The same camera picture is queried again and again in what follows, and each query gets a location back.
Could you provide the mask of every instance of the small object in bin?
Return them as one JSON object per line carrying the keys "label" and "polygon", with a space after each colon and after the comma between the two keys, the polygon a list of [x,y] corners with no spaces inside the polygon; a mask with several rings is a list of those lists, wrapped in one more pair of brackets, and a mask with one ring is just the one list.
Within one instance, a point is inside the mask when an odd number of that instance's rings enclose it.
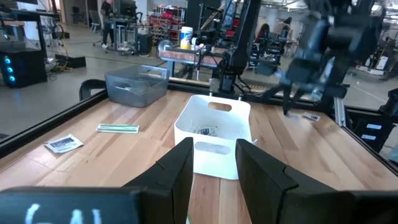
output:
{"label": "small object in bin", "polygon": [[195,134],[202,134],[207,136],[217,137],[217,126],[201,125],[193,129]]}
{"label": "small object in bin", "polygon": [[315,114],[310,114],[310,113],[307,113],[307,112],[305,112],[305,113],[303,114],[303,117],[308,118],[308,119],[311,119],[311,120],[313,120],[313,121],[319,121],[319,119],[321,119],[320,116],[315,115]]}

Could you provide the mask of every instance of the computer tower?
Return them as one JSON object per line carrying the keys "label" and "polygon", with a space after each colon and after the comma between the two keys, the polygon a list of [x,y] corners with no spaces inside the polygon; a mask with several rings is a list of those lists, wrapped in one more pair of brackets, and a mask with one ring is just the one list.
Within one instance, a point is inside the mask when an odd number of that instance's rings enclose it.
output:
{"label": "computer tower", "polygon": [[138,34],[139,53],[149,54],[152,50],[152,34]]}
{"label": "computer tower", "polygon": [[10,88],[47,81],[44,53],[37,49],[1,49],[0,70],[4,84]]}

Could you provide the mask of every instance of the workbench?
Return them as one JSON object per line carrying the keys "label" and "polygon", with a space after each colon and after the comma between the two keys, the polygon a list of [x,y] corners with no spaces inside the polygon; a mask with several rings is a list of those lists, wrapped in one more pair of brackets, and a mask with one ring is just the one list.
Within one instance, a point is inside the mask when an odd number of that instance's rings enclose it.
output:
{"label": "workbench", "polygon": [[[21,185],[120,187],[174,147],[174,122],[191,96],[169,90],[146,108],[100,99],[0,159],[0,189]],[[301,116],[286,117],[279,106],[250,104],[252,138],[282,162],[336,190],[398,189],[398,177],[325,114],[312,111],[322,117],[314,122]],[[100,123],[137,124],[140,132],[99,133]],[[85,145],[65,154],[54,154],[43,146],[68,134]],[[200,174],[194,174],[189,214],[193,223],[250,223],[237,180]]]}
{"label": "workbench", "polygon": [[[115,43],[113,44],[113,49],[111,50],[116,52],[118,52],[118,45],[123,44],[123,41],[128,40],[129,31],[133,31],[134,33],[134,47],[135,50],[138,52],[138,28],[150,28],[150,26],[137,25],[136,20],[123,18],[106,19],[104,20],[104,23],[109,24],[111,27],[113,27],[113,34],[110,35],[113,35],[113,40],[115,41]],[[122,37],[122,29],[124,29],[124,40]]]}
{"label": "workbench", "polygon": [[[222,53],[226,49],[215,47],[212,56],[206,55],[203,57],[200,64],[202,66],[216,68],[219,62],[223,59]],[[199,61],[199,54],[195,50],[185,50],[180,47],[167,48],[165,50],[159,51],[159,57],[162,60],[167,61],[167,72],[170,76],[174,76],[175,63],[187,63],[191,65],[196,65]]]}

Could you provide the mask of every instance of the gray floor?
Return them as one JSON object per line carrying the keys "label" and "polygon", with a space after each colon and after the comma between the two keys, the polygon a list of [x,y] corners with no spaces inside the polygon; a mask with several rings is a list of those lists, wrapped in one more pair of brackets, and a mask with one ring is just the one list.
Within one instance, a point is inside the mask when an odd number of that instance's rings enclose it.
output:
{"label": "gray floor", "polygon": [[[65,41],[70,55],[84,55],[86,68],[73,69],[56,76],[56,80],[28,86],[21,89],[10,89],[0,85],[0,133],[19,133],[50,116],[53,116],[78,102],[78,89],[80,83],[89,78],[103,79],[104,73],[131,65],[145,64],[165,67],[161,59],[145,58],[139,56],[119,56],[115,52],[106,54],[97,44],[93,47],[94,40],[99,36],[92,34],[84,27],[68,26],[66,30],[71,34],[71,39]],[[64,49],[51,47],[47,49],[49,55],[55,52],[64,52]],[[283,59],[282,68],[289,66],[290,59]],[[209,70],[203,70],[201,80],[210,77]],[[259,80],[262,82],[277,83],[277,77],[265,77],[253,72],[245,72],[243,78]],[[350,84],[345,98],[346,105],[378,109],[387,101],[387,92],[397,88],[398,79],[383,82],[377,77],[363,72],[347,75],[345,83]],[[398,130],[395,128],[386,142],[388,152],[390,147],[397,143]]]}

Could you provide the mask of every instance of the wooden tabletop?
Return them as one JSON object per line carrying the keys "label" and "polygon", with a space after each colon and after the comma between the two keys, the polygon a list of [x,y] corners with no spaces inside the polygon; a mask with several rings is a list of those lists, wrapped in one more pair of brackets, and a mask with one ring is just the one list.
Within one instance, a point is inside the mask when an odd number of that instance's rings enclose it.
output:
{"label": "wooden tabletop", "polygon": [[[174,147],[174,122],[191,94],[169,91],[146,108],[104,100],[0,160],[0,189],[20,185],[119,187]],[[263,150],[338,190],[397,190],[398,178],[328,116],[287,118],[282,108],[251,103],[253,139]],[[100,123],[138,124],[139,134],[99,133]],[[85,145],[54,154],[43,143],[73,134]],[[250,223],[237,180],[195,174],[193,223]]]}
{"label": "wooden tabletop", "polygon": [[[217,54],[222,54],[225,51],[225,49],[221,48],[215,48],[213,53]],[[192,52],[177,52],[173,50],[162,50],[159,51],[159,57],[164,58],[164,59],[171,59],[171,60],[185,60],[189,62],[198,62],[199,60],[199,55],[195,55],[195,51],[192,50]],[[206,63],[208,65],[214,65],[216,66],[220,61],[221,57],[217,56],[204,56],[203,60],[201,61],[202,63]]]}

